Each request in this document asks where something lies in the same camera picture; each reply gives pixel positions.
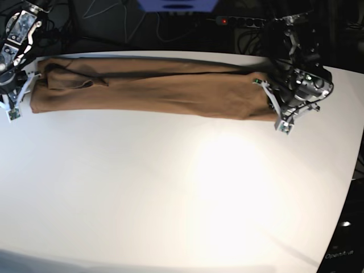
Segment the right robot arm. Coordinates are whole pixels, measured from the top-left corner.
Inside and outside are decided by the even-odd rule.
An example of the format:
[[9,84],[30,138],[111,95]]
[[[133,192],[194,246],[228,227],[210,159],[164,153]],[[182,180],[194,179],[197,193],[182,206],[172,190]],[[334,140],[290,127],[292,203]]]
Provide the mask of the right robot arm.
[[34,47],[34,34],[43,25],[56,1],[23,1],[9,17],[1,37],[1,108],[10,122],[21,117],[19,105],[40,76],[24,69],[33,62],[29,54]]

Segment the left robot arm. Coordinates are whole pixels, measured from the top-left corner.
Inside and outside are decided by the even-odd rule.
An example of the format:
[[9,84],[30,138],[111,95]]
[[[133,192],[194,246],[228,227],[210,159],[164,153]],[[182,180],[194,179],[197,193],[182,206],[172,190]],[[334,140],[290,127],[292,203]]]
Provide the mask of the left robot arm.
[[320,111],[319,102],[334,89],[332,74],[321,64],[309,13],[270,19],[263,30],[263,49],[274,70],[253,83],[263,88],[278,115],[275,130],[289,134],[299,117]]

